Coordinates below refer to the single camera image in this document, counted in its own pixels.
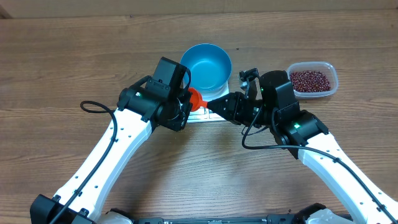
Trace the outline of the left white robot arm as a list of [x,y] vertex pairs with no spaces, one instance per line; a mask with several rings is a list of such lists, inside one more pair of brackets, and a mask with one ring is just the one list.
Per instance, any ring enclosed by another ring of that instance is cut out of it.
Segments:
[[188,85],[146,76],[125,88],[111,110],[102,138],[74,176],[52,198],[38,195],[30,207],[32,223],[98,223],[115,181],[157,126],[185,127],[192,104]]

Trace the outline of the red measuring scoop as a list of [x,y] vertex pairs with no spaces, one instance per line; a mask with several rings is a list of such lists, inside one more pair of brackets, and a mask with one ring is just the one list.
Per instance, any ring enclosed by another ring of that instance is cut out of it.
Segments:
[[207,108],[208,102],[203,100],[203,97],[199,91],[190,87],[188,91],[192,94],[190,97],[190,103],[192,104],[191,112],[197,111],[200,108]]

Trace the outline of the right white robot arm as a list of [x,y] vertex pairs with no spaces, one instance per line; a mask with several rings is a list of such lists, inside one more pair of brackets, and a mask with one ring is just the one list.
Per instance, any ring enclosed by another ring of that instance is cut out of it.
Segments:
[[397,223],[397,202],[386,195],[343,152],[334,135],[314,114],[301,110],[284,70],[259,75],[242,71],[243,92],[228,93],[207,107],[225,120],[266,127],[269,149],[286,149],[316,173],[347,209],[354,223]]

